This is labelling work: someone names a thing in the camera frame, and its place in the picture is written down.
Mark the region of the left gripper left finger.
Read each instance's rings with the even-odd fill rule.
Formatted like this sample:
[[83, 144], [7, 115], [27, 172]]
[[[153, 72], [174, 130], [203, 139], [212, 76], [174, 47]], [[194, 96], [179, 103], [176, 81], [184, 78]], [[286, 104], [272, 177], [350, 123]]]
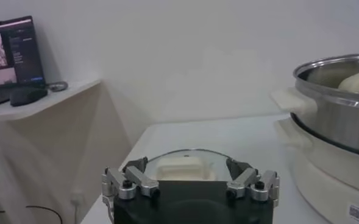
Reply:
[[107, 198], [115, 196], [122, 200], [133, 200], [136, 193], [149, 197], [152, 200], [159, 198], [159, 182], [144, 174], [149, 160], [142, 157], [128, 161], [121, 169], [107, 167], [102, 174], [102, 195]]

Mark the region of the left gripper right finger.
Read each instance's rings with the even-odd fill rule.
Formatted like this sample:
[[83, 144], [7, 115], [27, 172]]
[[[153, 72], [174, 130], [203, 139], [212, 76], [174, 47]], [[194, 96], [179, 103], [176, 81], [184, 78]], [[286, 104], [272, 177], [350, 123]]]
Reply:
[[226, 165], [232, 178], [232, 181], [227, 182], [226, 196], [229, 200], [250, 196], [253, 201], [271, 201], [274, 208], [278, 207], [280, 177], [276, 171], [266, 170], [260, 174], [250, 164], [232, 158], [226, 159]]

